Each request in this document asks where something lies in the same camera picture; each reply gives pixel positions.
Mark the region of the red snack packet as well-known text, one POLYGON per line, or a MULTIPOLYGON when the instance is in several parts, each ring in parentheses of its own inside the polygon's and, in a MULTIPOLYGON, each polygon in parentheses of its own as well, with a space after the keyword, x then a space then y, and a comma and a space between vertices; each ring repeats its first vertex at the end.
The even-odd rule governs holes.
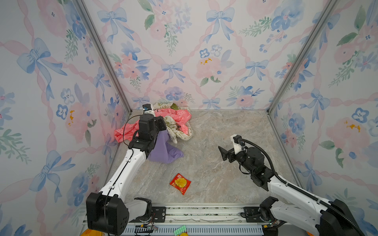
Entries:
POLYGON ((174 179, 170 182, 170 185, 180 191, 182 195, 185 195, 189 188, 191 181, 187 180, 184 176, 178 173, 174 179))

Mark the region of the pink printed jacket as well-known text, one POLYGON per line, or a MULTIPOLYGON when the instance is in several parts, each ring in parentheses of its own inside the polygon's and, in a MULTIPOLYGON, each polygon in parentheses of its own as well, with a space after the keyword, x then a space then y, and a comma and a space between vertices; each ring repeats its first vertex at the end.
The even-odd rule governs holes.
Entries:
MULTIPOLYGON (((188 110, 157 109, 155 114, 163 117, 172 143, 177 144, 178 139, 187 141, 192 137, 193 131, 189 124, 192 114, 188 110)), ((131 141, 138 129, 139 121, 133 124, 125 124, 122 128, 114 131, 115 140, 118 143, 126 140, 131 141)))

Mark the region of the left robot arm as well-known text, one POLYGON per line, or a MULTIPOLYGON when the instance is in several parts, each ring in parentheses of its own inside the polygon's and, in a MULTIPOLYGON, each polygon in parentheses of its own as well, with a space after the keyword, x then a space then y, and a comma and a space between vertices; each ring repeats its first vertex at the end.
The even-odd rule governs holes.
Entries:
POLYGON ((138 169, 155 148, 158 134, 166 130, 161 116, 142 114, 139 129, 128 144, 128 151, 114 175, 98 192, 86 199, 87 224, 90 230, 120 236, 127 224, 135 219, 149 221, 153 218, 152 202, 135 198, 125 203, 125 196, 138 169))

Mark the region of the purple cloth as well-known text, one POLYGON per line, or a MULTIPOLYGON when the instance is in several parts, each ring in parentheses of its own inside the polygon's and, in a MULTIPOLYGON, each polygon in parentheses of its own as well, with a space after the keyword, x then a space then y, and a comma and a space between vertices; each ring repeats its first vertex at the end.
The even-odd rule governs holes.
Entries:
POLYGON ((175 160, 184 157, 184 153, 177 147, 172 146, 167 130, 160 131, 154 149, 148 155, 147 159, 152 162, 169 164, 175 160))

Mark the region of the cream green printed cloth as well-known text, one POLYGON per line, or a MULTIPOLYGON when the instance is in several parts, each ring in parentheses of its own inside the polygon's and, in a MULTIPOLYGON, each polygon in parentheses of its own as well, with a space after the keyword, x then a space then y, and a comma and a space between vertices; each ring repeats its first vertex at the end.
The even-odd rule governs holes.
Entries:
POLYGON ((162 116, 167 132, 174 144, 178 139, 188 141, 194 132, 189 124, 192 118, 189 107, 178 107, 175 103, 155 103, 153 104, 156 116, 162 116))

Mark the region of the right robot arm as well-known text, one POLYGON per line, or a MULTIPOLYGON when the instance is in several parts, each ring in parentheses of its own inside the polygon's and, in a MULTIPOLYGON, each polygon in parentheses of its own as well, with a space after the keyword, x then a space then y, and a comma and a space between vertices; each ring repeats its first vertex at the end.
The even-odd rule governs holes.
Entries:
POLYGON ((362 236, 348 206, 316 196, 277 174, 270 156, 260 147, 234 145, 230 150, 219 147, 224 161, 237 162, 258 187, 275 194, 259 207, 263 221, 285 221, 313 236, 362 236), (278 196, 289 201, 285 204, 278 196))

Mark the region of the metal base rail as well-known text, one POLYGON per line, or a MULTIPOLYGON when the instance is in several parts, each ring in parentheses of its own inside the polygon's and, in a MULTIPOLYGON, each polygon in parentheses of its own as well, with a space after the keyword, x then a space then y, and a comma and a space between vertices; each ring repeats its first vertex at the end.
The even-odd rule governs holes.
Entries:
MULTIPOLYGON (((265 222, 259 204, 153 203, 153 218, 135 219, 120 236, 174 236, 181 226, 189 236, 308 236, 285 221, 265 222)), ((82 232, 88 229, 87 219, 82 232)))

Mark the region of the green toy block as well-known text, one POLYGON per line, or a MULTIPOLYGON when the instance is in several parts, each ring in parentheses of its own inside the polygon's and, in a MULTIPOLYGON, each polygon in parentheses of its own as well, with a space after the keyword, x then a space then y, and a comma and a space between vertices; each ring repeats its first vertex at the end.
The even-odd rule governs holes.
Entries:
POLYGON ((185 225, 181 226, 180 228, 174 231, 175 236, 187 236, 187 227, 185 225))

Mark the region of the metal corner post left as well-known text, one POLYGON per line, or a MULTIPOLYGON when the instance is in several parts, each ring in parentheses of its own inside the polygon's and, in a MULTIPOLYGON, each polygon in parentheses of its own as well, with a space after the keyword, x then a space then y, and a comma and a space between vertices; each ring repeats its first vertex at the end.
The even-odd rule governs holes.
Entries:
POLYGON ((110 80, 114 84, 116 92, 120 96, 122 105, 126 109, 127 114, 130 115, 132 113, 132 109, 130 108, 130 105, 126 99, 121 83, 115 74, 115 70, 111 65, 110 59, 106 54, 106 50, 103 46, 103 43, 101 42, 100 35, 95 28, 95 25, 88 12, 88 9, 86 8, 85 2, 82 0, 73 0, 73 4, 77 8, 78 13, 83 20, 84 26, 87 28, 89 32, 89 35, 94 43, 94 47, 99 54, 99 58, 103 62, 104 68, 106 72, 109 74, 110 80))

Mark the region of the metal corner post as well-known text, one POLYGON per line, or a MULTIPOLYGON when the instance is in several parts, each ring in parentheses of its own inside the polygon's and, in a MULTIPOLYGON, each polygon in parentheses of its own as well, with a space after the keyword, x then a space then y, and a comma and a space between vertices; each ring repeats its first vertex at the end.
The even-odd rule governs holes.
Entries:
POLYGON ((82 0, 73 0, 73 4, 77 8, 78 13, 83 20, 84 26, 87 28, 89 32, 89 35, 94 43, 94 47, 99 54, 99 58, 103 62, 104 68, 106 72, 109 74, 110 80, 114 84, 116 92, 120 96, 122 105, 126 109, 127 114, 130 115, 132 113, 132 109, 130 108, 130 105, 126 99, 121 83, 115 74, 115 70, 111 65, 110 59, 106 54, 106 50, 103 46, 103 43, 101 42, 100 35, 95 28, 95 25, 88 12, 88 9, 86 8, 85 2, 82 0))
POLYGON ((303 47, 298 53, 292 69, 290 69, 289 72, 286 74, 286 77, 284 78, 283 83, 279 87, 276 95, 274 96, 272 103, 267 108, 266 111, 268 115, 272 115, 274 113, 275 108, 278 107, 278 103, 280 102, 280 99, 283 96, 285 90, 291 83, 292 79, 294 78, 302 63, 305 61, 307 55, 309 54, 314 45, 315 40, 318 38, 318 36, 320 36, 321 31, 323 30, 329 18, 332 16, 334 8, 337 6, 338 3, 339 1, 337 0, 326 1, 326 5, 323 11, 320 13, 317 23, 312 27, 312 30, 308 35, 308 39, 305 41, 303 47))

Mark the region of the orange toy object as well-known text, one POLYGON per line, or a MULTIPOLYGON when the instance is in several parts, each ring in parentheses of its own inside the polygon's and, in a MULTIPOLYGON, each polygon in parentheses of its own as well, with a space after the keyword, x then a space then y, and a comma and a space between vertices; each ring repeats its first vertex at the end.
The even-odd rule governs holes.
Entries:
POLYGON ((81 236, 105 236, 105 234, 100 231, 86 229, 81 236))

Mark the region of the metal corner post right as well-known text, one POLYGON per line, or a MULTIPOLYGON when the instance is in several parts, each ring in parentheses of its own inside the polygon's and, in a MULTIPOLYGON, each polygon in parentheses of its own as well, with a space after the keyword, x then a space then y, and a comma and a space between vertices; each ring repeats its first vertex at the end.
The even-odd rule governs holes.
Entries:
POLYGON ((308 39, 305 41, 303 47, 298 53, 292 69, 290 69, 289 72, 286 74, 286 77, 284 78, 283 83, 279 87, 276 95, 274 96, 272 103, 267 108, 266 111, 268 115, 272 115, 274 113, 275 108, 278 107, 278 103, 280 102, 280 99, 283 96, 285 90, 291 83, 292 79, 294 78, 302 63, 305 61, 307 55, 309 54, 314 45, 315 40, 318 38, 318 36, 320 36, 321 31, 323 30, 329 18, 332 16, 334 8, 337 6, 338 3, 339 1, 337 0, 326 1, 326 5, 323 11, 320 13, 317 23, 312 27, 312 30, 308 35, 308 39))

